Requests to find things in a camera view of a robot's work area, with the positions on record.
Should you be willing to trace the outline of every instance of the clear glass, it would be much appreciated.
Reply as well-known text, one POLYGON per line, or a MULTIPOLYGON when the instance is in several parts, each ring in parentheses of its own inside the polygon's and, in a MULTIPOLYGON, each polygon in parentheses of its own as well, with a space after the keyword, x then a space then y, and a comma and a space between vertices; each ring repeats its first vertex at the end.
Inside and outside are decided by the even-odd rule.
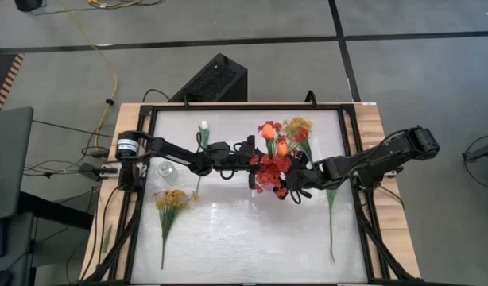
POLYGON ((175 166, 170 161, 163 161, 157 167, 157 173, 168 183, 174 183, 178 177, 175 166))

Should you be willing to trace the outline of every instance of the computer tower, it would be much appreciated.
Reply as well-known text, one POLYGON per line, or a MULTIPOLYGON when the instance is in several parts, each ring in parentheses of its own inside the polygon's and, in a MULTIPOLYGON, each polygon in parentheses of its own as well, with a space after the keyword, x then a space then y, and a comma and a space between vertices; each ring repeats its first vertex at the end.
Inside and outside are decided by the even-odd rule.
POLYGON ((218 53, 170 102, 246 102, 247 68, 218 53))

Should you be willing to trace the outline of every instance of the wooden table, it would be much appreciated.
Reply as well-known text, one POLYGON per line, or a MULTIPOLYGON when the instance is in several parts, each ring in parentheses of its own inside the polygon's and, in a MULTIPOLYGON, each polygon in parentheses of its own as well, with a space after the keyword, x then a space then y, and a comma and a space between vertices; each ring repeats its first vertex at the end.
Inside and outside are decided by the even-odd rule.
MULTIPOLYGON (((385 136, 384 130, 381 125, 380 114, 378 113, 378 107, 375 103, 348 103, 348 102, 333 102, 334 104, 353 104, 356 112, 356 117, 358 121, 359 133, 361 135, 362 147, 368 149, 370 147, 378 144, 385 136)), ((140 106, 144 103, 126 103, 122 104, 120 107, 120 112, 118 114, 118 119, 114 131, 114 138, 111 142, 110 156, 108 160, 115 160, 115 148, 117 143, 117 136, 119 133, 127 130, 136 130, 140 106)), ((211 105, 228 105, 225 102, 212 102, 212 103, 198 103, 198 104, 211 104, 211 105)), ((249 102, 236 102, 235 105, 246 105, 249 102)), ((308 102, 254 102, 254 104, 260 105, 278 105, 278 104, 311 104, 308 102)), ((146 105, 155 106, 182 106, 183 103, 146 103, 146 105)), ((350 124, 350 120, 346 120, 347 132, 349 134, 349 139, 351 143, 352 152, 355 152, 355 143, 353 141, 353 133, 350 124)), ((145 119, 144 130, 148 129, 149 122, 147 118, 145 119)), ((85 258, 83 260, 82 273, 87 265, 89 264, 92 247, 95 243, 95 252, 91 260, 90 265, 88 265, 87 274, 85 277, 91 275, 95 266, 98 264, 99 260, 99 246, 101 244, 102 238, 102 221, 103 221, 103 210, 108 201, 110 193, 117 187, 117 179, 105 179, 103 181, 101 191, 99 193, 98 202, 98 214, 97 214, 97 237, 95 237, 95 224, 92 224, 91 235, 87 243, 87 250, 85 252, 85 258)), ((395 179, 384 179, 382 185, 388 188, 390 191, 399 195, 395 179)), ((114 244, 116 229, 118 226, 118 220, 122 207, 124 193, 122 191, 117 191, 111 198, 107 208, 107 215, 105 221, 105 230, 112 225, 113 230, 110 235, 110 243, 108 249, 111 249, 114 244)), ((131 212, 134 209, 134 201, 136 200, 136 194, 131 197, 131 205, 129 208, 128 219, 131 216, 131 212)), ((412 241, 410 238, 409 227, 406 222, 405 213, 401 204, 396 198, 391 196, 385 191, 377 189, 374 193, 374 202, 377 209, 378 221, 381 229, 382 240, 389 248, 390 252, 395 256, 398 262, 400 262, 405 270, 415 277, 419 277, 419 268, 417 266, 417 260, 415 253, 413 251, 412 241)), ((125 272, 125 264, 128 252, 128 242, 123 246, 122 251, 118 257, 118 268, 116 279, 123 279, 125 272)), ((374 270, 375 277, 381 277, 380 265, 378 263, 378 253, 372 241, 369 240, 370 254, 374 270)))

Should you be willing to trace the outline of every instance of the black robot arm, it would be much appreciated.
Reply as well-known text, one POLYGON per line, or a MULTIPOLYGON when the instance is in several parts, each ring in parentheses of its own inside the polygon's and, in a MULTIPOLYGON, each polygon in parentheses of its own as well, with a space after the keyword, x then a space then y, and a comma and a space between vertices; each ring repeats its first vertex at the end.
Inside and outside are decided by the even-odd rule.
MULTIPOLYGON (((116 157, 123 167, 124 164, 147 161, 151 157, 164 157, 187 166, 198 176, 206 176, 213 169, 220 172, 232 171, 232 174, 239 170, 248 171, 250 188, 254 188, 254 175, 259 166, 251 165, 250 159, 254 155, 267 156, 255 148, 254 136, 248 136, 246 141, 234 145, 233 149, 226 142, 217 142, 206 148, 199 144, 199 148, 202 149, 200 152, 193 153, 161 137, 151 137, 139 131, 126 131, 118 135, 116 157), (143 155, 138 155, 140 140, 145 140, 147 151, 143 155)), ((440 147, 429 129, 417 126, 394 132, 377 146, 353 156, 318 160, 311 168, 308 167, 309 159, 305 154, 290 155, 292 165, 281 183, 287 190, 300 191, 307 196, 302 189, 336 189, 357 172, 362 186, 371 187, 381 182, 387 172, 400 171, 401 165, 406 161, 427 160, 433 158, 439 150, 440 147)), ((228 180, 231 176, 222 174, 222 178, 228 180)))

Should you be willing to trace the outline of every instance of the white paper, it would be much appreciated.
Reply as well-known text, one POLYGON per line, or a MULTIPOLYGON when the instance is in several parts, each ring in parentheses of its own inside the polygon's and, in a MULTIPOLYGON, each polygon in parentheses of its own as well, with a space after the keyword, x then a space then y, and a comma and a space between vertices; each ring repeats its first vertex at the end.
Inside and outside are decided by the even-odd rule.
MULTIPOLYGON (((337 113, 332 110, 161 111, 155 137, 195 151, 200 122, 207 121, 209 143, 230 146, 255 135, 265 151, 258 126, 265 121, 303 117, 314 122, 310 143, 314 160, 343 155, 337 113)), ((223 180, 218 172, 203 177, 200 201, 191 203, 175 221, 166 242, 161 270, 161 224, 152 194, 179 188, 190 194, 198 176, 174 163, 179 178, 168 185, 157 173, 163 160, 151 160, 145 188, 132 283, 360 283, 366 281, 349 183, 336 196, 333 209, 334 256, 329 255, 329 210, 325 191, 308 190, 295 204, 271 191, 258 194, 248 186, 247 172, 223 180)))

